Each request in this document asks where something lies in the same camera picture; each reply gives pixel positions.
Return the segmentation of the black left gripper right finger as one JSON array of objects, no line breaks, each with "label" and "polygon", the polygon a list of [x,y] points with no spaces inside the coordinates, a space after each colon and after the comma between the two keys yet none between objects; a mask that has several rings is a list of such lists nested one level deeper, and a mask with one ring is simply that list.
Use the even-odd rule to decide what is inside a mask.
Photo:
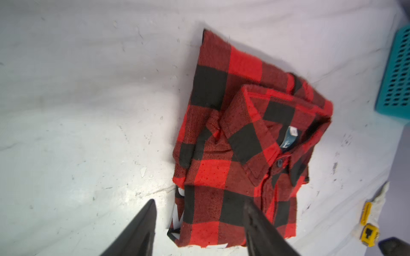
[{"label": "black left gripper right finger", "polygon": [[243,225],[250,256],[300,255],[285,241],[251,200],[247,200],[244,204]]}]

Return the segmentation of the red black plaid shirt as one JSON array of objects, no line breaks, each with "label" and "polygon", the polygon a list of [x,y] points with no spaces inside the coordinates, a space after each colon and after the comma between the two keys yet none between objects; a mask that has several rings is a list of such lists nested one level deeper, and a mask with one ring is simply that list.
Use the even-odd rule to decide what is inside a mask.
[{"label": "red black plaid shirt", "polygon": [[252,201],[285,238],[296,236],[297,193],[333,104],[305,79],[202,34],[173,157],[178,247],[244,246]]}]

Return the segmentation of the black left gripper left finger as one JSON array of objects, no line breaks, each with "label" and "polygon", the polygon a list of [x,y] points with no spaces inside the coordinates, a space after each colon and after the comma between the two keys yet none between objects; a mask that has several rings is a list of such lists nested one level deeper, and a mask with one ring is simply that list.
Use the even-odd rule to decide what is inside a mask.
[{"label": "black left gripper left finger", "polygon": [[101,256],[151,256],[157,207],[150,199]]}]

